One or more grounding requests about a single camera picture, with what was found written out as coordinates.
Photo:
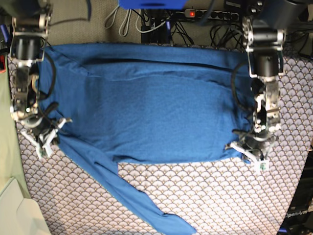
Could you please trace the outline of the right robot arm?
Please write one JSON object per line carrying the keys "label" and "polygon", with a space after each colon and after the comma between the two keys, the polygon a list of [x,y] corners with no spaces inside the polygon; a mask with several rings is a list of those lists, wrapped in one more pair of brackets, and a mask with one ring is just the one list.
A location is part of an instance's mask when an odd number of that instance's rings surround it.
{"label": "right robot arm", "polygon": [[[56,68],[45,53],[50,27],[52,5],[47,0],[10,0],[13,14],[13,35],[9,57],[15,61],[10,113],[14,121],[21,123],[34,137],[30,141],[40,150],[47,149],[57,135],[59,126],[48,115],[58,107],[51,102],[45,110],[40,102],[52,94],[56,82]],[[48,60],[52,69],[52,81],[47,92],[39,88],[38,65]]]}

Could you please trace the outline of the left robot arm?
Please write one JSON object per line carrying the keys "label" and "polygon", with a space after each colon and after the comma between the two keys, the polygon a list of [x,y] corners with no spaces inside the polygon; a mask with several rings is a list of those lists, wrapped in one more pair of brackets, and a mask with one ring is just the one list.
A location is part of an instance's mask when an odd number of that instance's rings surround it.
{"label": "left robot arm", "polygon": [[235,88],[237,71],[244,62],[240,62],[232,72],[231,91],[237,105],[250,113],[248,120],[253,123],[249,131],[233,130],[239,139],[227,147],[240,152],[243,161],[253,163],[258,169],[268,166],[268,154],[275,142],[275,133],[281,128],[280,92],[276,78],[284,73],[286,31],[311,3],[311,0],[253,0],[247,4],[250,13],[242,18],[243,44],[252,79],[254,107],[242,104]]}

